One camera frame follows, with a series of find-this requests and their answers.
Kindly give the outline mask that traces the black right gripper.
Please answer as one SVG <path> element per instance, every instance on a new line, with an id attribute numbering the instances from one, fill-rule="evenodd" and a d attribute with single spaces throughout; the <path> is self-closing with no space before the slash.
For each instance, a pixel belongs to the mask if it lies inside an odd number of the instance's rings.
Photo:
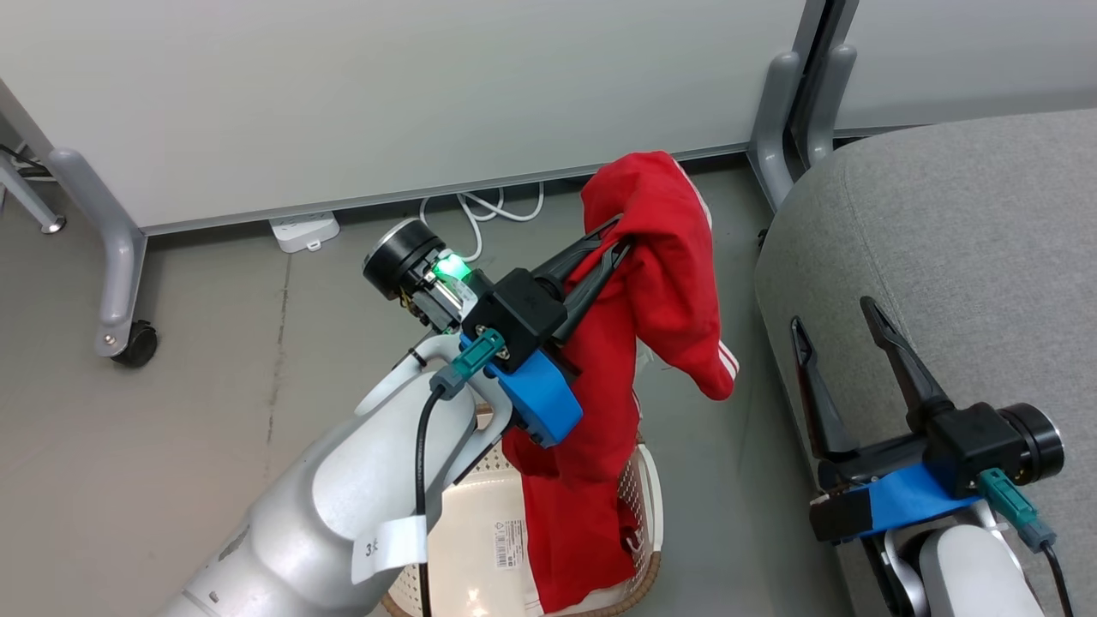
<path id="1" fill-rule="evenodd" d="M 861 298 L 860 308 L 875 346 L 887 356 L 908 407 L 906 419 L 921 420 L 921 426 L 858 446 L 819 374 L 818 352 L 803 321 L 791 319 L 800 403 L 823 489 L 861 487 L 921 464 L 951 500 L 965 500 L 974 495 L 980 473 L 989 469 L 999 469 L 1019 487 L 1062 471 L 1065 445 L 1043 411 L 1030 404 L 994 410 L 987 403 L 957 410 L 874 298 Z"/>

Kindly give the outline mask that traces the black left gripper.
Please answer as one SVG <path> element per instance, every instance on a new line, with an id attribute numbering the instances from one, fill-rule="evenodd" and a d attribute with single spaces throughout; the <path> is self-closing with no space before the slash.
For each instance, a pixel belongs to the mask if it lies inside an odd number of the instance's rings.
<path id="1" fill-rule="evenodd" d="M 407 218 L 369 251 L 362 274 L 432 332 L 463 333 L 473 340 L 497 330 L 504 348 L 495 363 L 513 374 L 556 332 L 557 344 L 572 339 L 632 243 L 608 247 L 567 294 L 565 283 L 587 256 L 602 249 L 606 234 L 619 221 L 608 218 L 538 268 L 517 268 L 493 281 L 448 249 L 420 218 Z"/>

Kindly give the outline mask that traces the red basketball jersey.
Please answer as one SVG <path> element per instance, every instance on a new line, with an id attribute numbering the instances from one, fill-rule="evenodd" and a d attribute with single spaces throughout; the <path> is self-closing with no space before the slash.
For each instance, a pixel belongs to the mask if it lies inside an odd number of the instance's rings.
<path id="1" fill-rule="evenodd" d="M 638 438 L 638 344 L 713 401 L 728 399 L 740 368 L 721 340 L 710 211 L 681 165 L 669 153 L 629 153 L 604 165 L 581 200 L 586 229 L 617 218 L 606 242 L 633 243 L 563 350 L 579 371 L 572 393 L 583 417 L 557 446 L 518 428 L 502 441 L 522 476 L 525 561 L 545 614 L 635 572 L 627 536 L 636 518 L 619 481 Z"/>

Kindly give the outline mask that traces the grey fabric sofa seat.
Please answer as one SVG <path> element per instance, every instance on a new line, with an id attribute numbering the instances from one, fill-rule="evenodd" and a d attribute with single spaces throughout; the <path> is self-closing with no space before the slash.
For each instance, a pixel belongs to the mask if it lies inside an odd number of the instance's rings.
<path id="1" fill-rule="evenodd" d="M 908 431 L 864 296 L 957 406 L 1044 411 L 1065 465 L 1025 495 L 1058 532 L 1076 617 L 1097 617 L 1097 110 L 981 117 L 842 146 L 776 211 L 755 290 L 810 479 L 795 317 L 847 429 L 862 444 Z"/>

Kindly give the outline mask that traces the cream perforated laundry basket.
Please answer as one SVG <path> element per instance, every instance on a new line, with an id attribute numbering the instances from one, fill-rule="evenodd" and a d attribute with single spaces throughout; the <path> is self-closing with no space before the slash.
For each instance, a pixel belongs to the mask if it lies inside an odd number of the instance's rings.
<path id="1" fill-rule="evenodd" d="M 638 415 L 553 449 L 506 434 L 443 494 L 429 573 L 406 566 L 391 617 L 624 617 L 661 566 L 661 484 Z M 494 524 L 525 521 L 525 564 L 495 566 Z"/>

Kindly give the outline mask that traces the grey curved partition leg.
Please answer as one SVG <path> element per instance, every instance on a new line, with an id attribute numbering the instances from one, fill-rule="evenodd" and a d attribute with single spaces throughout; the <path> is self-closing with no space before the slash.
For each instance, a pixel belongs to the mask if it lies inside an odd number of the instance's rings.
<path id="1" fill-rule="evenodd" d="M 785 160 L 784 132 L 798 93 L 800 75 L 802 63 L 795 51 L 781 52 L 769 63 L 746 152 L 753 173 L 772 211 L 779 210 L 793 187 Z"/>
<path id="2" fill-rule="evenodd" d="M 834 152 L 837 113 L 853 72 L 855 59 L 857 51 L 847 44 L 827 51 L 823 58 L 807 110 L 806 128 L 800 141 L 807 167 L 818 164 Z"/>

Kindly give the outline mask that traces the wide white partition panel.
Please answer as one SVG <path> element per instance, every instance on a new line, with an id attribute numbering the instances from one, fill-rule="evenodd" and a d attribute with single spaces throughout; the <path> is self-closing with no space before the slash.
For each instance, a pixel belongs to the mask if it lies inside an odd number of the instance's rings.
<path id="1" fill-rule="evenodd" d="M 0 86 L 170 233 L 737 152 L 816 5 L 0 0 Z"/>

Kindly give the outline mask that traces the white power strip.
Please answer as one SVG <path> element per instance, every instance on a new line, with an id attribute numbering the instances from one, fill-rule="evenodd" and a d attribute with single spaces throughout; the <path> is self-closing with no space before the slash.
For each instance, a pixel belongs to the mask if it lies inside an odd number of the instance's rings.
<path id="1" fill-rule="evenodd" d="M 269 224 L 279 249 L 287 254 L 318 251 L 323 243 L 330 242 L 340 233 L 333 212 L 269 218 Z"/>

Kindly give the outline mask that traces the white barcode sticker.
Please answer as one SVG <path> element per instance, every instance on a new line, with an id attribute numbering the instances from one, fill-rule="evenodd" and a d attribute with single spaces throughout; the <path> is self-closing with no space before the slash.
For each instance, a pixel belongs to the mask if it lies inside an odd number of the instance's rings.
<path id="1" fill-rule="evenodd" d="M 497 569 L 514 570 L 523 566 L 525 564 L 525 521 L 522 518 L 496 521 L 493 545 Z"/>

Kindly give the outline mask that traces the narrow white partition panel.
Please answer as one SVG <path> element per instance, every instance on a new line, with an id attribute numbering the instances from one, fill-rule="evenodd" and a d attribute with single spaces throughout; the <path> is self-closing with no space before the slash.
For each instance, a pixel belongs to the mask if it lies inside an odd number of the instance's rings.
<path id="1" fill-rule="evenodd" d="M 836 130 L 1097 108 L 1097 0 L 859 0 Z"/>

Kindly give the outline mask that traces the black caster wheel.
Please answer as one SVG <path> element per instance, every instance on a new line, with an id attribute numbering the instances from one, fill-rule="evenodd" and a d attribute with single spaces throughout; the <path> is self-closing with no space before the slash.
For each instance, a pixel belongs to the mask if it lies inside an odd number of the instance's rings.
<path id="1" fill-rule="evenodd" d="M 159 348 L 159 332 L 148 319 L 135 319 L 129 329 L 129 339 L 118 354 L 111 356 L 114 363 L 125 368 L 142 368 L 152 360 Z"/>

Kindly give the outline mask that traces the grey partition leg with caster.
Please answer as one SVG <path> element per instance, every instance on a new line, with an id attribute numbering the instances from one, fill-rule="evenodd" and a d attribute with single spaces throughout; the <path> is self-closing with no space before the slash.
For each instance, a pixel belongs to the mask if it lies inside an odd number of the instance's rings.
<path id="1" fill-rule="evenodd" d="M 99 356 L 111 359 L 129 339 L 147 236 L 81 153 L 63 147 L 52 149 L 47 155 L 47 167 L 75 205 L 99 231 L 105 249 L 105 280 L 99 298 L 94 346 Z"/>

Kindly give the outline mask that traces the thin grey leg round foot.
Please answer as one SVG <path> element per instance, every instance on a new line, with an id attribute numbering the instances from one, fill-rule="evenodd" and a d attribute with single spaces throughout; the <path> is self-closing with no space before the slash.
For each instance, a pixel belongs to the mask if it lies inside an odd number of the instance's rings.
<path id="1" fill-rule="evenodd" d="M 55 213 L 48 207 L 38 193 L 30 186 L 27 180 L 16 171 L 14 165 L 8 160 L 7 155 L 0 153 L 0 187 L 7 195 L 10 193 L 15 198 L 16 203 L 27 210 L 27 213 L 39 223 L 39 231 L 50 235 L 58 233 L 66 226 L 67 218 Z"/>

